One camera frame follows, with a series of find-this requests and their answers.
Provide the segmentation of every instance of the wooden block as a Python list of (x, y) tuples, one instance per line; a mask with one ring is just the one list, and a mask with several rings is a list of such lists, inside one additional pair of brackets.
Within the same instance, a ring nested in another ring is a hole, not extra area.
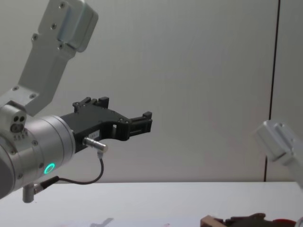
[(209, 215), (201, 219), (200, 227), (202, 227), (203, 225), (208, 225), (211, 227), (226, 227), (225, 225), (218, 222), (217, 220), (215, 220), (213, 217)]

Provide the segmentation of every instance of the green led ring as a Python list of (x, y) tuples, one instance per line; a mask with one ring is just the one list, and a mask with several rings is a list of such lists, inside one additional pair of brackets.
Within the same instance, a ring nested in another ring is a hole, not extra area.
[(45, 168), (44, 174), (49, 174), (51, 171), (53, 171), (53, 169), (55, 169), (55, 163), (49, 164), (49, 165)]

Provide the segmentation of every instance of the tabletop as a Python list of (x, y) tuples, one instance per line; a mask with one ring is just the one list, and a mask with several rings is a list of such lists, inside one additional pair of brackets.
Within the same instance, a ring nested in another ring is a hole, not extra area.
[(296, 183), (56, 184), (22, 202), (18, 190), (0, 200), (0, 226), (45, 227), (65, 221), (218, 218), (264, 212), (268, 220), (303, 216)]

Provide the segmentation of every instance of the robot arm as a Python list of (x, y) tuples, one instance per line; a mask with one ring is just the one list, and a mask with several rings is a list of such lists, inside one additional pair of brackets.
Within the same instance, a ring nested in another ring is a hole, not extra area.
[(269, 161), (278, 161), (288, 167), (303, 189), (303, 142), (298, 136), (286, 124), (270, 120), (256, 130), (254, 137)]
[(102, 158), (107, 146), (100, 140), (151, 131), (150, 112), (126, 118), (108, 109), (107, 97), (76, 102), (66, 116), (27, 121), (51, 102), (68, 60), (86, 49), (97, 20), (84, 0), (49, 1), (18, 85), (0, 97), (0, 199), (24, 187), (24, 201), (31, 202), (41, 191), (33, 182), (75, 153), (90, 146)]

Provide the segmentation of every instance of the gray wall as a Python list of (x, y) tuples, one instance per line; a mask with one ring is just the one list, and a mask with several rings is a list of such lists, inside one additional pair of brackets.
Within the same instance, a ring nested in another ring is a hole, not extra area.
[[(303, 139), (302, 11), (301, 0), (281, 1), (272, 117), (286, 122)], [(267, 179), (292, 178), (285, 167), (270, 163)]]
[[(105, 140), (104, 182), (261, 181), (265, 156), (251, 137), (268, 118), (277, 0), (89, 0), (99, 22), (72, 59), (53, 102), (63, 115), (86, 96), (135, 117), (152, 132)], [(15, 85), (46, 0), (2, 0), (0, 92)], [(54, 174), (98, 175), (93, 150)]]

